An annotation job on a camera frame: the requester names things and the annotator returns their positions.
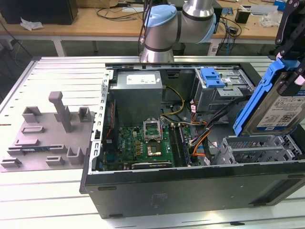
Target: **blue drive bracket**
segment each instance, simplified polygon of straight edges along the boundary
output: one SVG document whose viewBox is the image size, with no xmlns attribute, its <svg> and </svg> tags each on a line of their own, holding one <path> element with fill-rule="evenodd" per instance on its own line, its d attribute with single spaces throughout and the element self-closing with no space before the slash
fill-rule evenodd
<svg viewBox="0 0 305 229">
<path fill-rule="evenodd" d="M 214 68 L 202 68 L 201 78 L 204 79 L 206 87 L 224 87 L 225 84 L 221 81 L 219 74 Z"/>
<path fill-rule="evenodd" d="M 252 94 L 250 100 L 239 114 L 233 129 L 235 131 L 236 136 L 240 136 L 243 130 L 244 125 L 246 124 L 247 119 L 255 112 L 255 107 L 258 103 L 260 103 L 261 98 L 265 93 L 268 93 L 273 87 L 272 79 L 275 76 L 276 72 L 285 69 L 291 70 L 295 69 L 299 65 L 299 61 L 284 61 L 277 59 L 275 62 L 272 62 L 265 75 L 261 79 L 259 85 L 256 90 Z"/>
</svg>

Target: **robotic arm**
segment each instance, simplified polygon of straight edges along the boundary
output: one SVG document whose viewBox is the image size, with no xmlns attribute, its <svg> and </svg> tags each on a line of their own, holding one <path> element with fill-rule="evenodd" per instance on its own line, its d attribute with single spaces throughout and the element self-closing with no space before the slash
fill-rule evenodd
<svg viewBox="0 0 305 229">
<path fill-rule="evenodd" d="M 212 2 L 189 0 L 179 12 L 170 5 L 152 7 L 141 62 L 173 62 L 174 43 L 207 42 L 216 25 Z"/>
</svg>

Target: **wooden workbench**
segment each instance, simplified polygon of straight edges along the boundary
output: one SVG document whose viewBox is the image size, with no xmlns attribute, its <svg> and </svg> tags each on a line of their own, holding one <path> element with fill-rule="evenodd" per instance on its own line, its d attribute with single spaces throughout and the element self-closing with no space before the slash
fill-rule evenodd
<svg viewBox="0 0 305 229">
<path fill-rule="evenodd" d="M 265 5 L 266 2 L 255 0 L 259 4 Z M 247 0 L 241 0 L 238 3 L 218 1 L 223 7 L 232 7 L 234 14 L 241 4 L 248 4 Z M 130 12 L 109 12 L 108 17 L 119 17 L 130 14 Z M 65 51 L 61 45 L 62 40 L 80 40 L 80 41 L 137 41 L 140 33 L 142 14 L 133 15 L 132 21 L 110 21 L 98 17 L 93 8 L 79 8 L 79 13 L 72 25 L 54 25 L 44 24 L 40 30 L 28 31 L 19 24 L 8 25 L 4 19 L 6 28 L 20 40 L 52 40 L 55 44 L 59 56 L 65 56 Z M 234 20 L 234 16 L 227 15 L 229 19 Z M 236 40 L 238 43 L 274 43 L 277 33 L 277 27 L 263 28 L 259 19 L 261 16 L 250 15 L 247 24 L 240 24 L 242 33 Z M 217 33 L 212 36 L 211 42 L 215 45 L 220 43 L 225 35 L 224 26 L 220 23 Z M 0 27 L 0 39 L 11 39 L 11 37 Z"/>
</svg>

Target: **hard drive label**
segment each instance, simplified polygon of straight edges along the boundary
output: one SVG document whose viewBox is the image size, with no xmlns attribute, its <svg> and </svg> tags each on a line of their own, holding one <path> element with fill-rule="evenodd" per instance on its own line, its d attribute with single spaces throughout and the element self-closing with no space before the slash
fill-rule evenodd
<svg viewBox="0 0 305 229">
<path fill-rule="evenodd" d="M 288 126 L 304 105 L 305 96 L 278 97 L 257 125 L 257 129 L 275 130 Z"/>
</svg>

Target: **yellow wire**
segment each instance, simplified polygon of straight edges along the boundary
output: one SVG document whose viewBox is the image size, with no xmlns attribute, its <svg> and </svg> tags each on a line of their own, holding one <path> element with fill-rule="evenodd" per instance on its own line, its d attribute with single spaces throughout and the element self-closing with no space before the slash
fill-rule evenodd
<svg viewBox="0 0 305 229">
<path fill-rule="evenodd" d="M 182 106 L 181 106 L 181 108 L 180 108 L 178 111 L 170 112 L 170 113 L 161 113 L 161 115 L 174 115 L 174 114 L 176 114 L 176 113 L 181 112 L 181 111 L 183 110 L 183 108 L 184 108 L 184 100 L 183 100 L 182 96 L 179 94 L 179 92 L 177 92 L 177 91 L 176 91 L 175 89 L 173 89 L 172 87 L 167 86 L 167 85 L 166 85 L 165 87 L 171 88 L 177 95 L 179 95 L 179 97 L 181 98 L 181 101 L 182 101 Z"/>
</svg>

